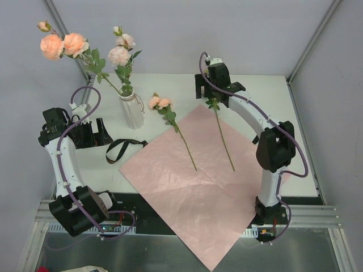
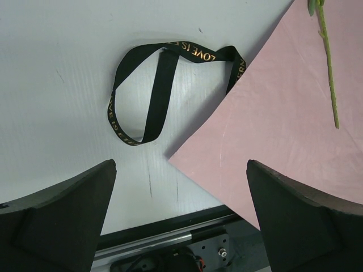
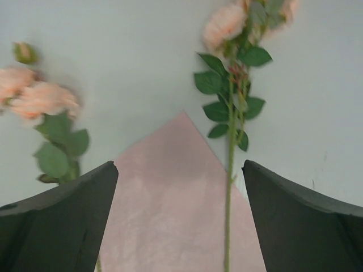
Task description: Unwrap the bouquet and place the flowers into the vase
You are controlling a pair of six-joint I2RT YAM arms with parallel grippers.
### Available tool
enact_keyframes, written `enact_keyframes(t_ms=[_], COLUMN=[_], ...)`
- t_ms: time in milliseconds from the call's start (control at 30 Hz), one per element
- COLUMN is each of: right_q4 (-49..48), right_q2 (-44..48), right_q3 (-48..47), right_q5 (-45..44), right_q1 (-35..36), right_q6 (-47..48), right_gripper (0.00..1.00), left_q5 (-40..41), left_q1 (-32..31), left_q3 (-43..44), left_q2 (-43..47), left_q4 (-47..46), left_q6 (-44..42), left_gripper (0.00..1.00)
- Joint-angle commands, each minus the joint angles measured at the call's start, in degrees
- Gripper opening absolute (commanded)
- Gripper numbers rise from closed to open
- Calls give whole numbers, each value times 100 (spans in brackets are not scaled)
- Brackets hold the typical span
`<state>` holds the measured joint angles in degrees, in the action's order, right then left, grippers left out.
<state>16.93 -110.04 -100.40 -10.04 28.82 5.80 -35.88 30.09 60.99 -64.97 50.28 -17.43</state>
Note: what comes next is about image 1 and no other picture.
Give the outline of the pink wrapping paper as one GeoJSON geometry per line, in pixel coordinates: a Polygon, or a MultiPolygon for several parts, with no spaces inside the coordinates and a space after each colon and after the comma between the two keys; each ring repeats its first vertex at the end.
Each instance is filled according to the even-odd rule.
{"type": "Polygon", "coordinates": [[[167,130],[120,172],[208,270],[255,216],[263,169],[252,142],[200,105],[179,122],[187,149],[167,130]]]}

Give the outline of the black printed ribbon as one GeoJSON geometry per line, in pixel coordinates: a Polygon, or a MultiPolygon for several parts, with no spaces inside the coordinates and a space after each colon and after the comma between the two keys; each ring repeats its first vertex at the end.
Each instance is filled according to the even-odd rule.
{"type": "Polygon", "coordinates": [[[106,150],[106,153],[105,153],[105,159],[106,161],[109,163],[109,164],[115,164],[117,161],[119,161],[122,156],[125,154],[128,146],[130,144],[133,144],[133,145],[142,145],[142,147],[144,148],[145,146],[148,145],[148,142],[147,141],[138,141],[138,140],[135,140],[135,139],[117,139],[115,140],[113,143],[111,143],[107,150],[106,150]],[[110,159],[108,157],[108,153],[114,149],[115,147],[117,147],[118,145],[122,144],[122,147],[116,157],[116,159],[110,159]]]}

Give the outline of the pale pink rose stem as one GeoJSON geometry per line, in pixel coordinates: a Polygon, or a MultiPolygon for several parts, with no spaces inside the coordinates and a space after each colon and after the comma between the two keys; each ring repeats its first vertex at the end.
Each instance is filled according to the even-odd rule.
{"type": "Polygon", "coordinates": [[[136,46],[134,38],[130,34],[124,33],[121,26],[114,26],[113,34],[115,35],[116,45],[109,51],[108,59],[115,67],[114,72],[121,82],[119,94],[126,97],[133,92],[130,77],[133,71],[134,60],[142,51],[133,52],[136,46]]]}

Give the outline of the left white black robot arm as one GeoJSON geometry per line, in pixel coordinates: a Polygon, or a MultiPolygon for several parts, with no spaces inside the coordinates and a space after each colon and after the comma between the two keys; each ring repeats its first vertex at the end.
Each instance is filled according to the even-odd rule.
{"type": "Polygon", "coordinates": [[[49,204],[51,214],[72,236],[78,236],[96,227],[104,232],[101,223],[115,220],[120,213],[113,194],[109,191],[95,193],[84,184],[75,158],[76,146],[70,132],[71,123],[66,110],[51,108],[43,111],[45,124],[39,143],[48,152],[56,178],[56,199],[49,204]]]}

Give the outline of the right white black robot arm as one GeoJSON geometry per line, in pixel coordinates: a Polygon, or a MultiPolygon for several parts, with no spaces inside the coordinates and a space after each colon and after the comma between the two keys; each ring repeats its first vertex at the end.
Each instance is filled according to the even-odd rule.
{"type": "Polygon", "coordinates": [[[228,68],[219,58],[209,59],[205,63],[207,71],[195,75],[196,97],[216,99],[239,114],[256,133],[256,158],[263,174],[252,222],[260,226],[270,223],[283,213],[279,200],[281,172],[296,155],[294,126],[289,121],[270,119],[247,97],[242,84],[231,82],[228,68]]]}

